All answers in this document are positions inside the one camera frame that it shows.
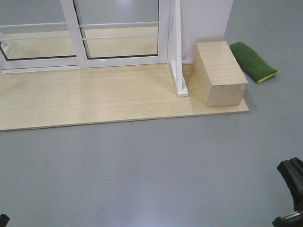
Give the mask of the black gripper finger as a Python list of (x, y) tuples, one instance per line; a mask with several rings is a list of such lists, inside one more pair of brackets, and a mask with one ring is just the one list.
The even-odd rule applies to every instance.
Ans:
[(275, 227), (302, 227), (303, 212), (294, 212), (285, 217), (277, 217), (272, 224)]
[(297, 157), (280, 162), (277, 170), (291, 193), (294, 211), (303, 209), (303, 161)]
[(0, 214), (0, 227), (6, 227), (10, 218), (6, 214)]

